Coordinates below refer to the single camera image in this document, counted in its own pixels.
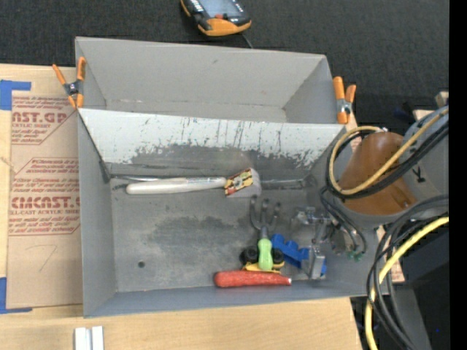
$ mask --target cardboard sheet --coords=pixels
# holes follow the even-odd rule
[[[7,308],[81,303],[77,113],[51,66],[0,65],[0,79],[31,82],[12,94]]]

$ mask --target gray bin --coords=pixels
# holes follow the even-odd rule
[[[326,279],[287,266],[291,287],[221,289],[255,244],[249,198],[222,189],[128,195],[132,176],[230,176],[252,167],[261,198],[280,202],[275,233],[300,246],[310,226],[297,206],[320,208],[336,122],[324,55],[76,38],[87,61],[79,110],[84,315],[249,305],[364,295],[371,258],[324,246]],[[368,236],[370,250],[373,235]]]

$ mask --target white bracket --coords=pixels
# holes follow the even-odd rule
[[[104,350],[104,328],[75,328],[74,350]]]

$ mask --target gray carpet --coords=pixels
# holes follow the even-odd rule
[[[333,76],[357,84],[359,124],[404,133],[404,104],[434,109],[449,88],[449,0],[240,0],[253,47],[325,54]],[[0,61],[74,65],[74,37],[247,47],[207,41],[178,0],[0,0]]]

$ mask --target cable bundle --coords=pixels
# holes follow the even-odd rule
[[[365,332],[371,350],[377,349],[377,344],[372,332],[373,312],[402,349],[416,349],[401,324],[401,316],[394,299],[393,284],[389,272],[399,258],[421,238],[425,237],[436,228],[448,225],[449,212],[446,211],[448,205],[448,195],[440,195],[418,203],[410,211],[389,225],[385,235],[379,242],[374,264],[371,267],[366,282],[368,301],[365,311]],[[442,212],[442,214],[436,217],[414,220],[418,214],[424,211],[432,211],[440,208],[441,210],[439,212]],[[383,300],[381,285],[384,281],[386,281],[387,284],[390,305],[392,306],[391,312],[393,314],[390,313],[390,309]]]

